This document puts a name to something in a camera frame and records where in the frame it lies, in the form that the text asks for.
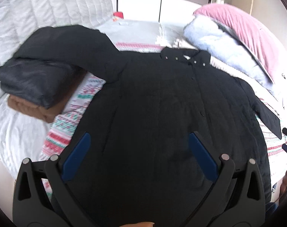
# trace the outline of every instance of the white quilted comforter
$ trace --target white quilted comforter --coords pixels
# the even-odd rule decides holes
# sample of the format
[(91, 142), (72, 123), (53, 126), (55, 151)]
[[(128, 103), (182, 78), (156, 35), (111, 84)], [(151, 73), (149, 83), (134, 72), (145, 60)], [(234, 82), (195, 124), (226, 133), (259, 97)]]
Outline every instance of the white quilted comforter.
[(111, 0), (0, 0), (0, 66), (40, 27), (95, 28), (112, 15)]

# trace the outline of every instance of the blue gripper pad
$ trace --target blue gripper pad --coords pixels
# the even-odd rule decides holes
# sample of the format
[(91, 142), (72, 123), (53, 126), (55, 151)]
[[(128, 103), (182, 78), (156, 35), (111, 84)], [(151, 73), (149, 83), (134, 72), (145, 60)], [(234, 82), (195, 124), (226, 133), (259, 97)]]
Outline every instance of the blue gripper pad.
[(190, 134), (188, 138), (188, 145), (205, 177), (215, 183), (218, 178), (217, 164), (194, 133)]
[(86, 132), (63, 164), (61, 178), (64, 182), (74, 178), (82, 160), (90, 148), (90, 145), (91, 136)]

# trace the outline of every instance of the folded dark gray fabric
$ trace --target folded dark gray fabric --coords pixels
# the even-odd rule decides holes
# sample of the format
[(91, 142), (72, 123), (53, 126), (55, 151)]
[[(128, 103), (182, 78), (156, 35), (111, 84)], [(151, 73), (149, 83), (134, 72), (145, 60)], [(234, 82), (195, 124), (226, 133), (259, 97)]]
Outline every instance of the folded dark gray fabric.
[(80, 69), (54, 61), (12, 58), (0, 67), (0, 88), (48, 109), (67, 93)]

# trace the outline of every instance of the black coat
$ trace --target black coat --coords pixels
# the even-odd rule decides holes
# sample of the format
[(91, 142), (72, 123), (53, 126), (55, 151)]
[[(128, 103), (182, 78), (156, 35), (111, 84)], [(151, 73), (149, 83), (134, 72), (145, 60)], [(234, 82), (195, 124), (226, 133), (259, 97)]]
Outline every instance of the black coat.
[(192, 131), (236, 162), (256, 159), (270, 201), (255, 113), (281, 138), (279, 119), (249, 84), (209, 65), (206, 51), (119, 52), (106, 35), (70, 26), (39, 29), (14, 58), (73, 64), (107, 81), (76, 129), (90, 133), (92, 146), (67, 183), (99, 225), (177, 227), (190, 215), (211, 185), (188, 148)]

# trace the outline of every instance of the bed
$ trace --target bed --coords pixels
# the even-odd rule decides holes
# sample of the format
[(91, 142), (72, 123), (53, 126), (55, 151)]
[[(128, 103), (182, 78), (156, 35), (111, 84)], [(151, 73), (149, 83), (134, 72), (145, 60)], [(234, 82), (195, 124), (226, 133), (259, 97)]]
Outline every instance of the bed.
[[(121, 51), (160, 52), (163, 47), (193, 48), (185, 40), (182, 27), (114, 17), (111, 0), (0, 0), (0, 65), (38, 28), (71, 24), (99, 29)], [(287, 113), (258, 82), (214, 57), (211, 58), (211, 64), (248, 82), (256, 96), (279, 116), (281, 126), (287, 127)], [(78, 94), (87, 88), (88, 81), (92, 81), (92, 78), (94, 79), (90, 74), (86, 75), (69, 100), (63, 115), (73, 111), (71, 107), (75, 105)], [(96, 85), (90, 85), (90, 88), (94, 95), (102, 88), (102, 83), (97, 82)], [(58, 130), (56, 131), (54, 123), (47, 124), (12, 110), (7, 105), (7, 98), (7, 94), (0, 89), (0, 159), (14, 180), (25, 157), (38, 161), (56, 152), (58, 147), (47, 147), (47, 144), (54, 145), (54, 142), (47, 143), (46, 138)], [(273, 186), (287, 170), (287, 154), (281, 149), (281, 145), (287, 143), (287, 138), (283, 138), (280, 146), (273, 146), (276, 138), (262, 123), (260, 126), (268, 146)], [(67, 145), (73, 132), (64, 135)]]

